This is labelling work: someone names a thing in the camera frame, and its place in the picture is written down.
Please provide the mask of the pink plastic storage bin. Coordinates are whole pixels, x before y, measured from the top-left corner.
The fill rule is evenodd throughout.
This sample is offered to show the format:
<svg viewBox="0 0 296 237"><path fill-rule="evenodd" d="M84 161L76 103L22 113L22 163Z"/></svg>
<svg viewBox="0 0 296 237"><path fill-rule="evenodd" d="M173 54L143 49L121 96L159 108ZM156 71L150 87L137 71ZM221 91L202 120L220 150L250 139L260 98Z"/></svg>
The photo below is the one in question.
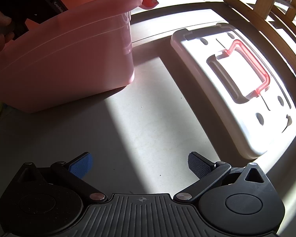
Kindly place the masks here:
<svg viewBox="0 0 296 237"><path fill-rule="evenodd" d="M157 0L0 0L14 37L0 52L0 101L32 113L134 77L133 9Z"/></svg>

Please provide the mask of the white bin lid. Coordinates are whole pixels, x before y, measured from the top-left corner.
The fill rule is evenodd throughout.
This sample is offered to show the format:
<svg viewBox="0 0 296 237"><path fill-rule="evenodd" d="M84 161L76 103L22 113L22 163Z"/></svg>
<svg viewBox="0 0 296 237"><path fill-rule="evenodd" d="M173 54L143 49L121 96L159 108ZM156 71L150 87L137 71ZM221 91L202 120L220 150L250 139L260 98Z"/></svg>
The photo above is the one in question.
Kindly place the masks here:
<svg viewBox="0 0 296 237"><path fill-rule="evenodd" d="M296 106L272 64L231 24L171 36L243 158L283 154L296 137Z"/></svg>

